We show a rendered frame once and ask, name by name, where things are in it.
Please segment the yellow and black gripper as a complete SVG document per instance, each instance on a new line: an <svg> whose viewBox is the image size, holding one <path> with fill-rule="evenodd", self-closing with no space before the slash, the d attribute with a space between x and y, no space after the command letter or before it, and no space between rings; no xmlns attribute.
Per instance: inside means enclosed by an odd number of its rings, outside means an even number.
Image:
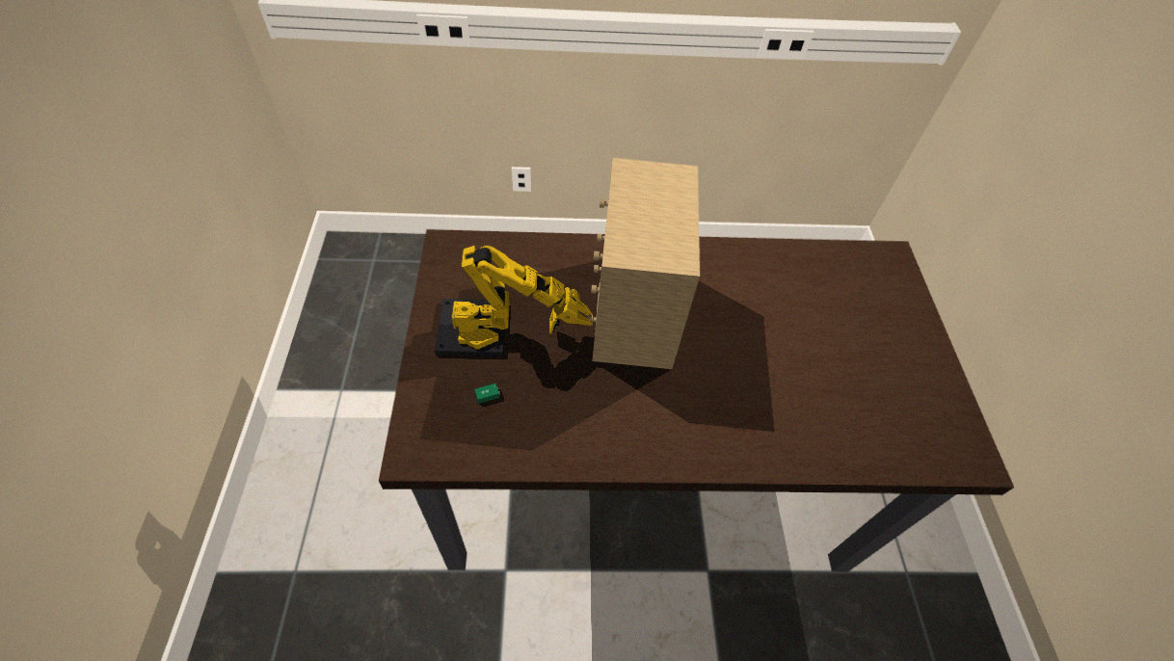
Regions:
<svg viewBox="0 0 1174 661"><path fill-rule="evenodd" d="M589 308L580 301L580 295L578 295L576 290L571 288L565 288L564 290L566 292L562 295L562 302L554 304L551 309L549 333L554 332L555 328L559 326L560 319L569 324L578 324L579 326L593 326L592 321L578 313L580 311L587 316L592 315ZM553 319L553 323L551 323L551 319Z"/></svg>

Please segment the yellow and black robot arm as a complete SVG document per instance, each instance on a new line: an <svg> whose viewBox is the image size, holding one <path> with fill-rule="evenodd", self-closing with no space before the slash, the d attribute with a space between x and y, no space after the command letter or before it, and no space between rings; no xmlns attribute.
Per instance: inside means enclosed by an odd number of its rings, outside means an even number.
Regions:
<svg viewBox="0 0 1174 661"><path fill-rule="evenodd" d="M492 265L492 261L497 267ZM475 305L470 302L456 302L456 328L459 328L459 344L468 344L480 349L497 342L497 333L490 329L508 328L508 292L505 284L517 289L524 296L532 294L535 301L547 306L562 302L564 284L555 278L544 278L531 267L521 267L511 261L506 254L494 247L468 247L463 251L463 269L490 305ZM504 269L504 270L501 270ZM522 279L521 279L522 278ZM494 283L492 283L492 281Z"/></svg>

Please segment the wooden chest of drawers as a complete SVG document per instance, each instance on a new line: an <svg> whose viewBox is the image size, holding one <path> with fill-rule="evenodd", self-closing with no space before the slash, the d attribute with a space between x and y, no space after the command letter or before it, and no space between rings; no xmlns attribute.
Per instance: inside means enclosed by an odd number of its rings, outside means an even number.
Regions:
<svg viewBox="0 0 1174 661"><path fill-rule="evenodd" d="M593 360L673 369L700 278L697 166L613 158Z"/></svg>

